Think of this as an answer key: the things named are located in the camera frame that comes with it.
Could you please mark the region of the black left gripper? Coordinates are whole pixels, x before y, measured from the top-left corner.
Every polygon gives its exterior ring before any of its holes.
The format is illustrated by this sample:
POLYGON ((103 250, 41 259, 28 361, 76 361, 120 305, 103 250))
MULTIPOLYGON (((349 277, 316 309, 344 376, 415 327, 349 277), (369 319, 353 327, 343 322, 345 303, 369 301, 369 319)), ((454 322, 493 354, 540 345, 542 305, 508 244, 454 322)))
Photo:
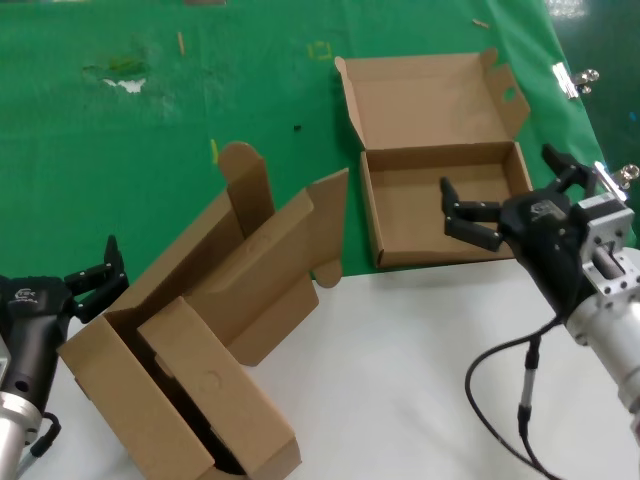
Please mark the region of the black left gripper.
POLYGON ((1 337, 11 359, 1 391, 25 400, 47 400, 57 349, 65 342, 71 315, 87 324, 129 287, 117 239, 107 239, 103 263, 56 277, 1 279, 1 337), (83 296, 79 301, 73 297, 83 296))

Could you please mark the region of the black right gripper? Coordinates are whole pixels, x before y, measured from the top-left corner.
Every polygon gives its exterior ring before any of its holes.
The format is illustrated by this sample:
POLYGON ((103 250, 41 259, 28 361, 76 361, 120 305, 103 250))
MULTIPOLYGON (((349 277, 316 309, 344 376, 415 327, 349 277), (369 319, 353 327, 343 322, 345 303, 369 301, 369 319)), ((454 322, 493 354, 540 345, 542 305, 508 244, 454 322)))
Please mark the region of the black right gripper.
POLYGON ((444 233, 491 252, 497 252, 504 239, 555 314, 568 317, 593 289, 580 261, 584 232, 571 222, 571 203, 562 193, 578 185, 585 194, 594 194, 598 178, 592 168, 551 144, 543 145, 542 157, 555 179, 546 189, 514 196, 503 205, 462 201, 449 179, 442 177, 444 233), (498 224, 498 230, 485 223, 498 224))

